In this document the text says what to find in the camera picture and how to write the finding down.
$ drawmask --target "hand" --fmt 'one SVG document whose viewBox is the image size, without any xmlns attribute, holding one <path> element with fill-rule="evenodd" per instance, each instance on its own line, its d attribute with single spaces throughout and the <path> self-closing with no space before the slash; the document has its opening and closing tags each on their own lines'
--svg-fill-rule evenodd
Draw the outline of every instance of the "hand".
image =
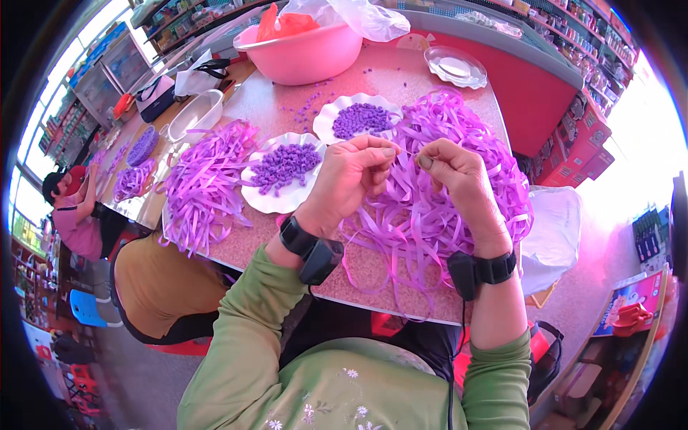
<svg viewBox="0 0 688 430">
<path fill-rule="evenodd" d="M 366 193 L 387 189 L 389 167 L 399 153 L 394 143 L 367 134 L 330 145 L 313 191 L 294 213 L 299 225 L 312 235 L 329 236 Z"/>
<path fill-rule="evenodd" d="M 100 165 L 98 163 L 91 163 L 88 166 L 87 174 L 88 176 L 92 176 L 94 179 L 98 175 L 98 170 L 100 168 Z"/>
<path fill-rule="evenodd" d="M 513 250 L 479 154 L 443 138 L 424 146 L 416 164 L 432 177 L 435 192 L 447 187 L 451 202 L 471 231 L 476 257 L 491 259 Z"/>
</svg>

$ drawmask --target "green sweater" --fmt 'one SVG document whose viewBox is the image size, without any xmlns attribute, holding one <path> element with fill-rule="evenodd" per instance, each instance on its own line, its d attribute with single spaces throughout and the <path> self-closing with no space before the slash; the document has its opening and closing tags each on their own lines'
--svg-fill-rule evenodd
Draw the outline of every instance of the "green sweater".
<svg viewBox="0 0 688 430">
<path fill-rule="evenodd" d="M 220 301 L 215 336 L 184 392 L 180 429 L 445 429 L 447 381 L 419 357 L 363 338 L 322 343 L 279 370 L 280 327 L 307 292 L 261 246 Z M 530 334 L 473 355 L 454 429 L 529 429 Z"/>
</svg>

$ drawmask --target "pile of purple beads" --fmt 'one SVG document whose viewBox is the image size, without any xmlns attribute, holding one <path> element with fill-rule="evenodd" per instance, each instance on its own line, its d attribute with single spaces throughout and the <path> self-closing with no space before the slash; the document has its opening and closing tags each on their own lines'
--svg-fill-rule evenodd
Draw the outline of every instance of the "pile of purple beads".
<svg viewBox="0 0 688 430">
<path fill-rule="evenodd" d="M 389 111 L 370 103 L 354 103 L 340 110 L 332 125 L 334 137 L 344 140 L 352 139 L 354 133 L 368 130 L 372 136 L 379 137 L 381 131 L 389 129 Z"/>
<path fill-rule="evenodd" d="M 275 186 L 275 197 L 279 189 L 291 185 L 293 179 L 305 186 L 305 174 L 317 166 L 322 159 L 312 143 L 304 145 L 280 145 L 274 152 L 266 154 L 261 164 L 251 167 L 256 176 L 251 178 L 254 186 L 259 186 L 258 193 L 266 195 Z"/>
</svg>

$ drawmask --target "clear plastic plate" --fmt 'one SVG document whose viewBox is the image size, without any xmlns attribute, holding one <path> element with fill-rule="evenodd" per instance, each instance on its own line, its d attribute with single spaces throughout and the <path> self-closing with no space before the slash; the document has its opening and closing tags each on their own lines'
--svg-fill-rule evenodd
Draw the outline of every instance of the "clear plastic plate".
<svg viewBox="0 0 688 430">
<path fill-rule="evenodd" d="M 485 67 L 471 55 L 448 46 L 431 46 L 423 53 L 430 72 L 461 88 L 487 85 Z"/>
</svg>

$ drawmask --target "pink shirt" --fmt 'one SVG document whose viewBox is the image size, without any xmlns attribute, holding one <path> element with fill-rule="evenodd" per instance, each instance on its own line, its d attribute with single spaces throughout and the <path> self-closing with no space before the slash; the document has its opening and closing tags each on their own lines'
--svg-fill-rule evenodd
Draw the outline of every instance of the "pink shirt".
<svg viewBox="0 0 688 430">
<path fill-rule="evenodd" d="M 65 197 L 65 205 L 52 211 L 52 221 L 62 242 L 75 254 L 90 261 L 98 261 L 103 251 L 100 239 L 100 220 L 87 216 L 76 223 L 76 195 Z"/>
</svg>

